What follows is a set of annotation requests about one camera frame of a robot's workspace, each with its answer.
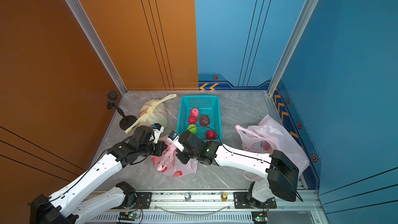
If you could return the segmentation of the large pink-red ball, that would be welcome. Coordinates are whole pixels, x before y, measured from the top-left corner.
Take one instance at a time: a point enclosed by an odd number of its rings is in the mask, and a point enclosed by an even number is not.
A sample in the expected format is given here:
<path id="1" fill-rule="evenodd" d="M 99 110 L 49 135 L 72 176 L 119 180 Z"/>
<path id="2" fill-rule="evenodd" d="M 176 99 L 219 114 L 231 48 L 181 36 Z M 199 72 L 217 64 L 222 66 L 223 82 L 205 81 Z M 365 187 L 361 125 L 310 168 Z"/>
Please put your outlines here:
<path id="1" fill-rule="evenodd" d="M 198 108 L 192 108 L 190 111 L 190 116 L 199 118 L 200 117 L 200 111 Z"/>

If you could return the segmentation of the smooth red apple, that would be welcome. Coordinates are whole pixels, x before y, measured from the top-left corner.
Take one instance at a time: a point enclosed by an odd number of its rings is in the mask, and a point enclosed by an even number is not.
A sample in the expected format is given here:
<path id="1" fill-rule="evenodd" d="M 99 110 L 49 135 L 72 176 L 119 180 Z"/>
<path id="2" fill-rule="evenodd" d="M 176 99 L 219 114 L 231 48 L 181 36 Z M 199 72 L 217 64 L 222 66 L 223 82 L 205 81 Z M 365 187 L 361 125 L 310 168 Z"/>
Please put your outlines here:
<path id="1" fill-rule="evenodd" d="M 210 130 L 206 133 L 207 140 L 214 140 L 214 139 L 216 139 L 216 137 L 217 137 L 217 135 L 216 135 L 215 131 Z"/>

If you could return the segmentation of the red ball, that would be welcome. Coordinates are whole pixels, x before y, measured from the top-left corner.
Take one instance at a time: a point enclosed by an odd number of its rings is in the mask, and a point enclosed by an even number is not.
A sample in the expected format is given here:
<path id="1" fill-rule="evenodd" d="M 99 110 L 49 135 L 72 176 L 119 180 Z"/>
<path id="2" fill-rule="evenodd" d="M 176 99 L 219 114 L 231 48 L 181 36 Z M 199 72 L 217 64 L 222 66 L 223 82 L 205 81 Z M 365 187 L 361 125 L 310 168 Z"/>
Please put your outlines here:
<path id="1" fill-rule="evenodd" d="M 188 118 L 188 123 L 189 123 L 189 125 L 196 124 L 197 123 L 197 118 L 195 116 L 190 116 Z"/>

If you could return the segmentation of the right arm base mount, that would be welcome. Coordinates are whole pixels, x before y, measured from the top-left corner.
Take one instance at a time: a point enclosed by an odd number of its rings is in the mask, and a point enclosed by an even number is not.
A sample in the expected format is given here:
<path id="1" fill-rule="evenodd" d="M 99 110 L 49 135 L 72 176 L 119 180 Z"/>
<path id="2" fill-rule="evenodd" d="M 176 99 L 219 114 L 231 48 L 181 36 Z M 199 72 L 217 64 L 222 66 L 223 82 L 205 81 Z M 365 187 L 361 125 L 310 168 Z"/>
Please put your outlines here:
<path id="1" fill-rule="evenodd" d="M 277 204 L 275 198 L 270 198 L 265 202 L 260 202 L 253 197 L 248 196 L 248 192 L 238 191 L 233 193 L 234 206 L 236 209 L 276 209 Z"/>

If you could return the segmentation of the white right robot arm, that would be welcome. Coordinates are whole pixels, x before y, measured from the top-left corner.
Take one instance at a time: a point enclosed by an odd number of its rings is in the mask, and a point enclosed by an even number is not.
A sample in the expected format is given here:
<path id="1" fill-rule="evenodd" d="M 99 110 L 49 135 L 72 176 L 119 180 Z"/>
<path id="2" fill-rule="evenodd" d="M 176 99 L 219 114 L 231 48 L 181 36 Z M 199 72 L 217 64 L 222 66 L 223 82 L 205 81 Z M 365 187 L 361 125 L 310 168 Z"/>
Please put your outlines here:
<path id="1" fill-rule="evenodd" d="M 189 160 L 195 158 L 205 165 L 233 167 L 256 174 L 264 179 L 251 186 L 252 199 L 264 203 L 268 199 L 278 197 L 294 202 L 303 198 L 297 192 L 299 178 L 298 167 L 281 151 L 276 150 L 271 155 L 238 150 L 221 142 L 202 140 L 172 142 L 178 150 L 178 158 Z"/>

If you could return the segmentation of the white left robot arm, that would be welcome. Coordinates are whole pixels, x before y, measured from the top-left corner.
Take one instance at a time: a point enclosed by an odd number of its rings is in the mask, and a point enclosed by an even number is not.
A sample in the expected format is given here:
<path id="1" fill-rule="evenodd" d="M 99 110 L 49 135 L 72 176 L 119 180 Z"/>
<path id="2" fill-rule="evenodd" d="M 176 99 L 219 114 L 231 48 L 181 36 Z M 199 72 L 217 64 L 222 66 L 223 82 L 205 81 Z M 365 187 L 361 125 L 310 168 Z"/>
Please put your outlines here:
<path id="1" fill-rule="evenodd" d="M 40 195 L 30 204 L 31 224 L 84 224 L 114 207 L 139 206 L 136 190 L 127 182 L 87 200 L 97 187 L 137 159 L 161 156 L 167 145 L 160 141 L 164 127 L 159 123 L 139 126 L 132 136 L 105 150 L 91 168 L 67 186 L 48 197 Z"/>

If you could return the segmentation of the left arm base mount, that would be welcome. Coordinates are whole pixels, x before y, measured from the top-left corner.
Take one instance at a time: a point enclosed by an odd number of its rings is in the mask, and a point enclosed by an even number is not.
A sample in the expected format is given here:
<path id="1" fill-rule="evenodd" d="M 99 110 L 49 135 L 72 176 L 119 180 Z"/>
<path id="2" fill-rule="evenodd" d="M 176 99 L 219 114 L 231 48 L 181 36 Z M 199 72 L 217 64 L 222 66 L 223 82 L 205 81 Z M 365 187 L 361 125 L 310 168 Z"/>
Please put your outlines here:
<path id="1" fill-rule="evenodd" d="M 128 195 L 121 205 L 115 209 L 149 209 L 152 201 L 152 192 L 136 192 L 134 195 Z"/>

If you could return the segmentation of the green ball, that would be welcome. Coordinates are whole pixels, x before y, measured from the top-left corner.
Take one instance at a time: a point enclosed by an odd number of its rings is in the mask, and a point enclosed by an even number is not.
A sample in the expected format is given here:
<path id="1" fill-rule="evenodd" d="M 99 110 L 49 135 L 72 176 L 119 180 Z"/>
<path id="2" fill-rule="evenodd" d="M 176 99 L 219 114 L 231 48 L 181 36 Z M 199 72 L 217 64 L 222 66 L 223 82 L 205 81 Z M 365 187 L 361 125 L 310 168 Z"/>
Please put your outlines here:
<path id="1" fill-rule="evenodd" d="M 192 134 L 194 134 L 194 135 L 197 135 L 198 134 L 198 128 L 197 128 L 197 126 L 195 125 L 195 124 L 190 124 L 188 127 L 187 127 L 187 130 L 189 131 L 189 132 L 191 132 Z"/>

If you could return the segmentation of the pink plastic bag with hearts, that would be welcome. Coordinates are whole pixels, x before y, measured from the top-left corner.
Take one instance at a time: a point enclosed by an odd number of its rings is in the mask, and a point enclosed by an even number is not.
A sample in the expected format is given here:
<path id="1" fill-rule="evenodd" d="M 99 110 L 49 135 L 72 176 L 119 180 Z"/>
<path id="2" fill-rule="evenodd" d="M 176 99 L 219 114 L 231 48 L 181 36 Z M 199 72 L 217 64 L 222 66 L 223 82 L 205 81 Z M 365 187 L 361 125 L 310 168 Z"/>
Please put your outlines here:
<path id="1" fill-rule="evenodd" d="M 309 167 L 309 159 L 293 136 L 271 116 L 265 116 L 258 125 L 244 128 L 235 126 L 243 150 L 254 153 L 283 152 L 299 170 L 299 175 Z"/>

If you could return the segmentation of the dark maroon ball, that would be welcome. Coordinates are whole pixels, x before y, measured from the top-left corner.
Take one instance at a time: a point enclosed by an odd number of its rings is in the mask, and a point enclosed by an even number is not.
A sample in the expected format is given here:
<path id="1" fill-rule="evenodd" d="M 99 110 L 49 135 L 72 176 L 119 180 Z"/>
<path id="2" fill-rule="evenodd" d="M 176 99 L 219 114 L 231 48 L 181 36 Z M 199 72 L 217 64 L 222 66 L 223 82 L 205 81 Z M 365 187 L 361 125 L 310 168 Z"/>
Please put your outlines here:
<path id="1" fill-rule="evenodd" d="M 210 125 L 210 118 L 208 115 L 202 115 L 199 119 L 199 122 L 200 122 L 201 126 L 206 127 L 206 126 Z"/>

